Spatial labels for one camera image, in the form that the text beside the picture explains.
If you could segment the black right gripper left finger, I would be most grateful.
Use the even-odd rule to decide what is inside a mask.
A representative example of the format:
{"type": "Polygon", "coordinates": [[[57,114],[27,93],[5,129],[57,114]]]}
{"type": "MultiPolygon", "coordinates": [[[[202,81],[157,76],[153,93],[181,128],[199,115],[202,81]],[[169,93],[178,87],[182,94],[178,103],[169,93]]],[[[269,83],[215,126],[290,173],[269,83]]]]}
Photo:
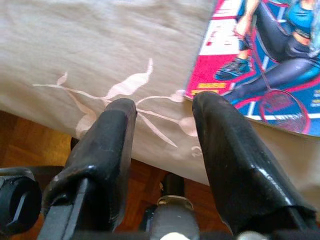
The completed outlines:
{"type": "Polygon", "coordinates": [[[71,240],[82,232],[113,232],[125,216],[137,110],[112,101],[71,150],[42,197],[40,240],[71,240]]]}

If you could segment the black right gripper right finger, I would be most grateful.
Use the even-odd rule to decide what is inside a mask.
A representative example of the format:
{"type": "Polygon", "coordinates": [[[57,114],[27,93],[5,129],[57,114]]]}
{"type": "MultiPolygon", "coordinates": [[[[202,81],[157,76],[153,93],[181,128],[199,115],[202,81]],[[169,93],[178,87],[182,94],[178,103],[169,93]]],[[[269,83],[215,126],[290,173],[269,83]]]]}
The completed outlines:
{"type": "Polygon", "coordinates": [[[216,209],[234,235],[318,233],[316,210],[233,105],[204,91],[192,113],[216,209]]]}

